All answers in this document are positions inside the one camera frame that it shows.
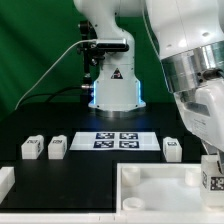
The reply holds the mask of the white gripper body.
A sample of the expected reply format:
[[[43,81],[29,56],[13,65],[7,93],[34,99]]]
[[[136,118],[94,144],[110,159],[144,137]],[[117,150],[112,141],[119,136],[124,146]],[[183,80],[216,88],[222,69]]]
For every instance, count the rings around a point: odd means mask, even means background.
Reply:
[[[193,91],[174,94],[188,131],[224,153],[224,80],[213,79]]]

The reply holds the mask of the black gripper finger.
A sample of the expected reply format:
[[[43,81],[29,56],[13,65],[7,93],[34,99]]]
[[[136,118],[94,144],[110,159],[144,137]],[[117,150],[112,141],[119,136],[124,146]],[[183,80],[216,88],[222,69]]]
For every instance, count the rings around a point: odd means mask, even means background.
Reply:
[[[218,150],[217,156],[218,156],[218,164],[219,164],[220,172],[224,174],[224,152]]]

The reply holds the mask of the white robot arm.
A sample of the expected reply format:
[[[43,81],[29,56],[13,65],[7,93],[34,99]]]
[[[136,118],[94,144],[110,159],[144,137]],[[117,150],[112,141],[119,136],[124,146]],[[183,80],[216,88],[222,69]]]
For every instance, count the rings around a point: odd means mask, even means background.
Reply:
[[[224,13],[222,0],[73,0],[93,26],[93,50],[105,55],[89,107],[106,114],[143,107],[134,75],[134,39],[116,16],[141,13],[159,45],[169,92],[186,128],[218,155],[224,174]]]

